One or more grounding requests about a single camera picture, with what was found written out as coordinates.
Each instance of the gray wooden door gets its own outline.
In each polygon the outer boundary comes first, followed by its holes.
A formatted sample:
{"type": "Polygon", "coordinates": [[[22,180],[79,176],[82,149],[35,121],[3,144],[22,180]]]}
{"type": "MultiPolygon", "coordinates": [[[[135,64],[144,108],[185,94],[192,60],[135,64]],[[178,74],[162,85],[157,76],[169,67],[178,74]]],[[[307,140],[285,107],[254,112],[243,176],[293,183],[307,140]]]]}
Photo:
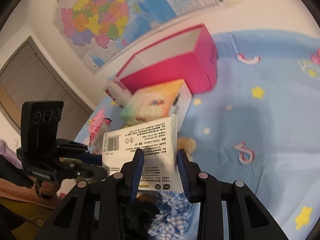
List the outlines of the gray wooden door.
{"type": "Polygon", "coordinates": [[[21,109],[25,101],[64,101],[58,138],[74,140],[90,114],[57,82],[29,43],[11,59],[0,75],[0,101],[20,128],[21,109]]]}

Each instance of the pink box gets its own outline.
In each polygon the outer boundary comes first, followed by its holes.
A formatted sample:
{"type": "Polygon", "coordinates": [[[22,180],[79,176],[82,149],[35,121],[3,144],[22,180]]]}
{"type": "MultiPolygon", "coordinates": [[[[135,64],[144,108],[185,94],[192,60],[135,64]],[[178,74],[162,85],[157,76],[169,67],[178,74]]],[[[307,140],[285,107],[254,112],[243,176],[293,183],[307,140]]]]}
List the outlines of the pink box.
{"type": "Polygon", "coordinates": [[[217,49],[205,25],[197,25],[136,52],[116,77],[132,94],[176,79],[192,94],[207,92],[216,85],[217,49]]]}

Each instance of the blue bed sheet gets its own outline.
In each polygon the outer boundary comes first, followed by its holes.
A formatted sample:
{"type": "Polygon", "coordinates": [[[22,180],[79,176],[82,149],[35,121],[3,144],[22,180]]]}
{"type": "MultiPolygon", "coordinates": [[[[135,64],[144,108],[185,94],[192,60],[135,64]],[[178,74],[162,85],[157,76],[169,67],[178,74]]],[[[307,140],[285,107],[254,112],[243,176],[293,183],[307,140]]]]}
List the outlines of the blue bed sheet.
{"type": "MultiPolygon", "coordinates": [[[[221,181],[243,180],[290,240],[305,239],[320,215],[320,65],[311,61],[320,40],[277,30],[212,37],[217,85],[194,95],[178,136],[196,140],[193,159],[202,171],[221,181]],[[250,65],[238,54],[260,61],[250,65]],[[244,165],[241,152],[252,153],[253,161],[244,165]]],[[[120,109],[108,97],[90,120],[103,107],[110,129],[121,128],[120,109]]],[[[77,141],[87,140],[89,126],[77,141]]],[[[194,239],[195,221],[197,212],[185,239],[194,239]]]]}

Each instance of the purple cloth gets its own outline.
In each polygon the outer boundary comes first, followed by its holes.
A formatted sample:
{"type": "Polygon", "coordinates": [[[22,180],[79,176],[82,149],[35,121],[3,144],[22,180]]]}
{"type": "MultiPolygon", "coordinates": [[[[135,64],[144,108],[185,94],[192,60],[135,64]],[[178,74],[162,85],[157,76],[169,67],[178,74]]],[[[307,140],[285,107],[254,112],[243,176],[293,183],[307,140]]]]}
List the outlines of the purple cloth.
{"type": "Polygon", "coordinates": [[[3,155],[9,162],[11,162],[16,168],[22,169],[21,161],[17,158],[16,153],[5,146],[4,141],[0,140],[0,155],[3,155]]]}

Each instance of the door frame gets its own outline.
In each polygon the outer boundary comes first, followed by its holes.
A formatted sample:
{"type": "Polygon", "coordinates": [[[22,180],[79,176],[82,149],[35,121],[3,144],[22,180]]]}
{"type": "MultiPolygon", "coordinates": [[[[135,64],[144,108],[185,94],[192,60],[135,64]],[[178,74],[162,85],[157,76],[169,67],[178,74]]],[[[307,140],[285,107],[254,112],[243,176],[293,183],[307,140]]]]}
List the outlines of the door frame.
{"type": "MultiPolygon", "coordinates": [[[[77,95],[77,93],[63,80],[63,78],[58,74],[58,72],[52,67],[50,62],[47,60],[47,58],[42,54],[41,50],[36,45],[35,41],[32,39],[31,36],[29,36],[16,50],[12,53],[12,55],[9,57],[9,59],[4,63],[3,67],[0,69],[0,76],[2,72],[6,69],[6,67],[9,65],[9,63],[12,61],[12,59],[15,57],[15,55],[27,44],[31,46],[31,48],[34,50],[44,67],[47,69],[47,71],[52,75],[52,77],[58,82],[60,86],[75,100],[89,115],[92,114],[93,109],[89,107],[82,99],[77,95]]],[[[6,118],[6,120],[9,122],[9,124],[15,129],[15,131],[20,135],[20,128],[18,124],[10,117],[10,114],[6,111],[4,106],[2,105],[0,101],[0,111],[6,118]]]]}

